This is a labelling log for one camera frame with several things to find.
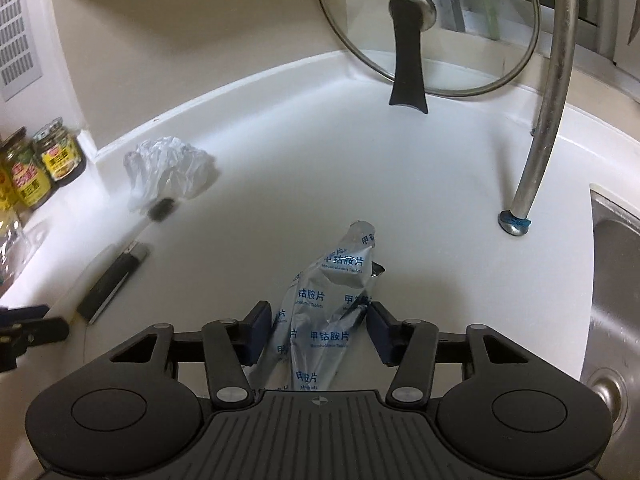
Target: sink drain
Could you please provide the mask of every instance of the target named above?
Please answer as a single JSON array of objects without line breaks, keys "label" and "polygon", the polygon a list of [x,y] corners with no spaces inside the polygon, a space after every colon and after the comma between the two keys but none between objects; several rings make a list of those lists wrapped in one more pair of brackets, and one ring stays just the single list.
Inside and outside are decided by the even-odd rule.
[{"label": "sink drain", "polygon": [[616,433],[626,418],[627,401],[624,379],[615,370],[600,368],[591,375],[587,386],[597,393],[607,405],[613,420],[613,433]]}]

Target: metal pipe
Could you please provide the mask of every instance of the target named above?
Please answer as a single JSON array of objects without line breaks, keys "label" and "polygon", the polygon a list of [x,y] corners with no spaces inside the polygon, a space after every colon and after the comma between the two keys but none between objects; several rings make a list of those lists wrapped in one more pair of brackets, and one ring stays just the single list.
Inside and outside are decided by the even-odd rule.
[{"label": "metal pipe", "polygon": [[527,216],[556,141],[574,63],[578,0],[556,0],[555,7],[549,70],[533,142],[511,208],[498,216],[501,227],[514,236],[522,236],[529,230]]},{"label": "metal pipe", "polygon": [[618,33],[618,1],[598,0],[598,30],[596,49],[598,54],[613,60]]}]

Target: glass jar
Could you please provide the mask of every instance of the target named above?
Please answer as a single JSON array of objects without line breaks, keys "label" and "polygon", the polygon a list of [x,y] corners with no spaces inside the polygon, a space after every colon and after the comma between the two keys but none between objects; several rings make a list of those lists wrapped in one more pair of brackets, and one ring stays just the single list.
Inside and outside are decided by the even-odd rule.
[{"label": "glass jar", "polygon": [[39,208],[53,193],[47,172],[40,165],[23,126],[0,146],[0,156],[15,190],[31,210]]},{"label": "glass jar", "polygon": [[84,153],[62,124],[62,117],[33,136],[33,147],[49,176],[59,186],[74,181],[86,168]]}]

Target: ventilation grille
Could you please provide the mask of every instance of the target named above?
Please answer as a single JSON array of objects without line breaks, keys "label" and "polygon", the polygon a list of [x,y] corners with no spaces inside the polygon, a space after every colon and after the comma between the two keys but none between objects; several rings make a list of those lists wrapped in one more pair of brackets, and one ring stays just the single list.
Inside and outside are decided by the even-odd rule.
[{"label": "ventilation grille", "polygon": [[0,94],[5,101],[42,76],[24,0],[0,0]]}]

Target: metal rim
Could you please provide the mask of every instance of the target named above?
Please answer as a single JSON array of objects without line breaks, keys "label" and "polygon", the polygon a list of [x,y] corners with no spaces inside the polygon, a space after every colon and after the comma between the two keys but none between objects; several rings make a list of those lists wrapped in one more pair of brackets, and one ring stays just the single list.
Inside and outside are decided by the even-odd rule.
[{"label": "metal rim", "polygon": [[[340,27],[335,22],[334,17],[326,6],[324,0],[318,0],[320,4],[320,8],[324,17],[326,18],[329,26],[331,27],[334,34],[340,39],[342,44],[361,62],[367,65],[372,70],[375,70],[382,77],[387,79],[388,81],[394,82],[394,75],[382,68],[377,63],[373,62],[369,59],[369,57],[365,56],[362,51],[353,44],[353,42],[347,38],[347,36],[340,30]],[[520,59],[520,61],[514,66],[509,72],[503,75],[500,79],[497,79],[489,84],[484,86],[478,86],[476,88],[470,88],[468,90],[443,90],[437,88],[429,88],[425,86],[424,92],[428,95],[435,95],[438,97],[453,97],[453,98],[461,98],[461,97],[475,97],[482,94],[486,94],[489,92],[493,92],[498,88],[505,86],[507,83],[511,82],[514,78],[522,72],[524,67],[527,65],[531,56],[536,50],[536,44],[538,43],[538,37],[540,35],[540,0],[531,0],[531,4],[533,5],[533,31],[531,35],[531,40],[529,41],[529,45],[524,53],[524,56]]]},{"label": "metal rim", "polygon": [[624,424],[628,412],[625,380],[615,370],[600,368],[591,374],[586,384],[607,405],[613,420],[611,434],[616,434]]}]

